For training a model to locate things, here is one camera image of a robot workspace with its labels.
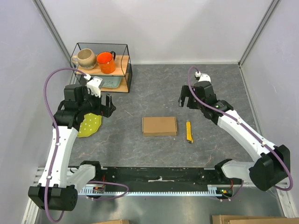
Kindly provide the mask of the yellow utility knife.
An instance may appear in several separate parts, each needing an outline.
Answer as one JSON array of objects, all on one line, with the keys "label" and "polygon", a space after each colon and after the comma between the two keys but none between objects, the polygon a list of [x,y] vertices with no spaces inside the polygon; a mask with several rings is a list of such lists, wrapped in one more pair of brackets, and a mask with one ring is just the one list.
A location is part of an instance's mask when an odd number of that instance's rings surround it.
[{"label": "yellow utility knife", "polygon": [[191,122],[189,120],[186,121],[186,140],[188,143],[193,143],[192,132],[191,132]]}]

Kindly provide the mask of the brown cardboard express box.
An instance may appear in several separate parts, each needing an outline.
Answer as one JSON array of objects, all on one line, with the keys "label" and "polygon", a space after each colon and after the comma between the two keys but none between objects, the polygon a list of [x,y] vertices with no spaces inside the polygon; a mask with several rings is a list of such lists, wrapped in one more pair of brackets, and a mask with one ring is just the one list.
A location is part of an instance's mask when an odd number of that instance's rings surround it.
[{"label": "brown cardboard express box", "polygon": [[150,136],[176,136],[178,133],[176,117],[143,117],[142,134]]}]

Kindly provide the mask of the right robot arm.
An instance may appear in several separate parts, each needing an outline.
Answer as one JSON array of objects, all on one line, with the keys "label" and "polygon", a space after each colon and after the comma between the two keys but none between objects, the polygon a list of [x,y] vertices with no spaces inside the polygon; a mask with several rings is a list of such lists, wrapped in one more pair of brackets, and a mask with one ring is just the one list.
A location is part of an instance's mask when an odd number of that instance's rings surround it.
[{"label": "right robot arm", "polygon": [[216,165],[214,178],[226,183],[237,178],[252,182],[258,189],[267,191],[289,177],[290,150],[276,146],[249,126],[225,100],[218,100],[209,81],[198,81],[193,86],[182,86],[179,106],[201,110],[204,117],[230,134],[250,155],[251,162],[226,159]]}]

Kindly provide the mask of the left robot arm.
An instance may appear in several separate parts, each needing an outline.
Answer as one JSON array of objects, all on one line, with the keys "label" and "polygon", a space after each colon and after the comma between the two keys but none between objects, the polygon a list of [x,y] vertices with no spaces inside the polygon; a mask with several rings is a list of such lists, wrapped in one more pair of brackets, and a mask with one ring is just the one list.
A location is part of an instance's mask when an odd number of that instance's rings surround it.
[{"label": "left robot arm", "polygon": [[102,180],[99,161],[83,161],[78,170],[67,176],[68,165],[74,141],[87,114],[110,117],[116,110],[112,96],[91,94],[91,89],[79,84],[67,85],[64,100],[54,114],[52,144],[44,172],[37,186],[28,190],[29,198],[42,210],[72,211],[78,200],[79,191],[90,181]]}]

